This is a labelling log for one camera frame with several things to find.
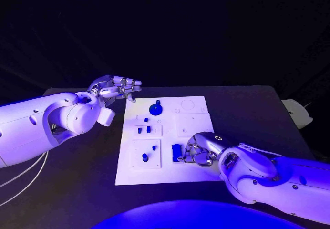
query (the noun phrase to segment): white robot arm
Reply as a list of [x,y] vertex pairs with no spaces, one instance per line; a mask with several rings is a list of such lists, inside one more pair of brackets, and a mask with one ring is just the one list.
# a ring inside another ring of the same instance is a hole
[[53,94],[0,107],[0,168],[88,132],[95,122],[109,126],[115,113],[106,106],[118,98],[135,102],[131,92],[139,91],[139,86],[139,81],[105,75],[85,92]]
[[178,160],[204,167],[219,161],[220,179],[243,203],[266,203],[286,214],[330,224],[328,164],[286,158],[243,143],[233,146],[210,132],[194,134]]

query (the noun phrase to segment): dark table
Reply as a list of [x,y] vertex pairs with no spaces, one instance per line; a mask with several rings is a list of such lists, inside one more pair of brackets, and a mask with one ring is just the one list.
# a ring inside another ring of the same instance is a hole
[[[44,94],[63,91],[79,90],[52,88]],[[226,133],[237,141],[284,156],[314,159],[269,86],[150,87],[135,93],[137,98],[199,95],[206,98],[214,132]],[[116,113],[111,126],[103,127],[96,123],[85,134],[50,150],[43,171],[31,186],[0,207],[1,228],[83,229],[138,206],[184,199],[217,201],[253,208],[307,228],[328,227],[282,213],[266,204],[243,204],[230,195],[223,182],[115,186],[125,100],[116,100],[109,108]],[[3,168],[0,182],[13,178],[34,160]],[[40,164],[1,188],[1,202],[30,182]]]

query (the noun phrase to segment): robotic hand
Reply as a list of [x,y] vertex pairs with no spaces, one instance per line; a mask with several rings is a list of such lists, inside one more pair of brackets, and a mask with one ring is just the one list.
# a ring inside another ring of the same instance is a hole
[[243,143],[233,146],[209,132],[194,134],[178,160],[203,167],[219,161],[220,179],[243,203],[266,203],[286,214],[330,224],[328,164],[286,158]]
[[131,92],[139,91],[139,86],[139,81],[105,75],[85,92],[53,94],[0,107],[0,168],[88,132],[95,122],[109,126],[115,113],[106,107],[115,99],[135,102]]

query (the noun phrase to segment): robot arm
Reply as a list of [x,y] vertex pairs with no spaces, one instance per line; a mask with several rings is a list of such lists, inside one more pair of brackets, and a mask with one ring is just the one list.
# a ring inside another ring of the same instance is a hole
[[59,93],[0,107],[0,168],[14,165],[88,132],[98,122],[109,126],[115,99],[135,102],[141,82],[105,75],[86,92]]
[[330,165],[262,152],[201,132],[178,160],[204,167],[219,161],[220,179],[243,203],[266,203],[286,214],[330,224]]

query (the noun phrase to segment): table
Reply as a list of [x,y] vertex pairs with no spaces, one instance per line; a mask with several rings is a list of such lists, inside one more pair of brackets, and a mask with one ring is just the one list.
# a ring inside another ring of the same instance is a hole
[[[80,90],[50,88],[44,95]],[[237,141],[284,156],[314,159],[272,87],[148,87],[135,93],[137,98],[199,95],[206,98],[216,133],[226,133]],[[96,123],[85,134],[49,151],[43,171],[31,186],[0,207],[1,227],[89,228],[135,207],[186,199],[245,206],[307,228],[328,227],[282,213],[266,204],[243,204],[230,195],[223,182],[115,186],[125,100],[116,100],[109,108],[116,113],[111,126]],[[3,168],[0,183],[13,178],[34,160]],[[40,164],[1,188],[1,202],[30,182]]]

